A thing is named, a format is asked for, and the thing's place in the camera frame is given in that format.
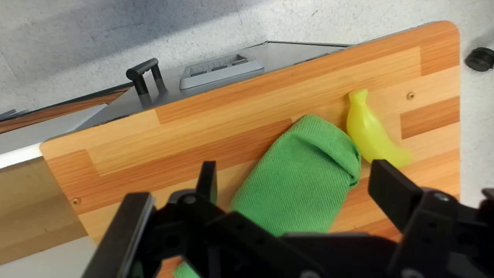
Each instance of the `black rubber foot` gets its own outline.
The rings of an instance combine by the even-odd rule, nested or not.
[[[494,66],[494,51],[485,47],[476,48],[465,59],[465,64],[476,71],[488,71]]]

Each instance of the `metal screw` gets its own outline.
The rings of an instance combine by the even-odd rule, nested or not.
[[[72,204],[73,205],[79,205],[79,204],[81,204],[81,198],[73,198],[72,199]]]
[[[410,93],[407,94],[407,99],[408,100],[412,100],[414,97],[415,97],[415,93],[414,92],[410,92]]]
[[[184,203],[186,204],[193,204],[196,202],[196,197],[192,195],[185,196],[184,198]]]
[[[405,268],[401,271],[402,278],[424,278],[424,275],[412,268]]]
[[[444,202],[447,202],[447,201],[450,200],[446,195],[444,195],[444,194],[442,194],[440,192],[434,193],[434,197],[436,197],[439,200],[444,201]]]
[[[321,278],[317,272],[312,270],[304,270],[300,273],[300,278]]]

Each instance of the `toy banana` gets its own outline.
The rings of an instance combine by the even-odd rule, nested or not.
[[[388,137],[381,122],[366,104],[367,94],[367,90],[357,90],[348,95],[348,135],[357,145],[362,157],[369,162],[374,159],[386,159],[396,168],[409,164],[412,160],[411,153],[396,146]]]

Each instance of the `plastic banana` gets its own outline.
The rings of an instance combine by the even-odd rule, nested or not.
[[[367,90],[357,90],[348,95],[348,135],[357,145],[362,157],[369,162],[374,159],[386,159],[396,168],[409,164],[412,154],[407,149],[395,145],[389,138],[378,117],[367,106],[367,94]]]

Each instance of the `green towel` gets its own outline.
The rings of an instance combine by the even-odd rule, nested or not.
[[[306,115],[274,142],[231,208],[275,236],[327,232],[359,175],[360,154],[347,134]],[[198,277],[185,263],[173,274]]]

